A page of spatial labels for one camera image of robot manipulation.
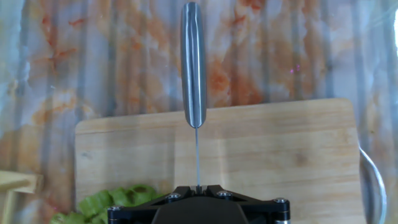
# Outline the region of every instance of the wooden cutting board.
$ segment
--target wooden cutting board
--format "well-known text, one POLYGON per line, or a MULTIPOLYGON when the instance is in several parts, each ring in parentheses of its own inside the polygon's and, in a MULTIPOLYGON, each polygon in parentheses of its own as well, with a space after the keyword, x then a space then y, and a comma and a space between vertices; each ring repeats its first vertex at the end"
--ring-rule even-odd
MULTIPOLYGON (((210 109, 199 129, 201 184, 291 201, 292 223, 365 223, 353 107, 345 99, 210 109)), ((196 184, 195 130, 184 113, 83 121, 76 200, 151 184, 196 184)))

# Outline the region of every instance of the knife blade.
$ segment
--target knife blade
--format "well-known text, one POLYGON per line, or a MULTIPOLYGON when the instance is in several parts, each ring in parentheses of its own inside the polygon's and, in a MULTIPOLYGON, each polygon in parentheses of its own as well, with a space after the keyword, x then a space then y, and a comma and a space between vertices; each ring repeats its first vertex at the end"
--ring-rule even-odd
POLYGON ((182 8, 181 68, 185 119, 195 128, 197 185, 200 186, 198 128, 206 120, 206 60, 201 10, 195 2, 186 3, 182 8))

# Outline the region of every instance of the knife handle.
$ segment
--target knife handle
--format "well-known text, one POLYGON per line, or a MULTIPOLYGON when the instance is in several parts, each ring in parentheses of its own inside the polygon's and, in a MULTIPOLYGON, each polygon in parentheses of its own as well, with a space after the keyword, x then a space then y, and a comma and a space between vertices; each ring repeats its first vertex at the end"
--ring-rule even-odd
POLYGON ((200 7, 194 2, 182 8, 181 68, 185 118, 199 128, 206 120, 206 60, 200 7))

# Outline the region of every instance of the screw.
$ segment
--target screw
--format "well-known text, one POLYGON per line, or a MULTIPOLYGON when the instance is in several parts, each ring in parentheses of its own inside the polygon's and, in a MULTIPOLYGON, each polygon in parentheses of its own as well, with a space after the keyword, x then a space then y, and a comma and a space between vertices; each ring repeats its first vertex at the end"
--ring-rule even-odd
POLYGON ((232 193, 228 192, 228 191, 225 191, 225 190, 222 190, 222 191, 217 192, 217 196, 219 196, 219 197, 230 197, 230 196, 232 196, 232 193))
POLYGON ((181 195, 179 193, 171 193, 167 196, 168 199, 176 199, 181 197, 181 195))
POLYGON ((119 210, 122 210, 122 208, 124 208, 124 206, 115 205, 115 206, 112 206, 112 207, 108 208, 108 210, 119 211, 119 210))
POLYGON ((275 198, 274 202, 276 202, 276 203, 285 203, 285 202, 287 202, 287 200, 284 199, 284 198, 275 198))

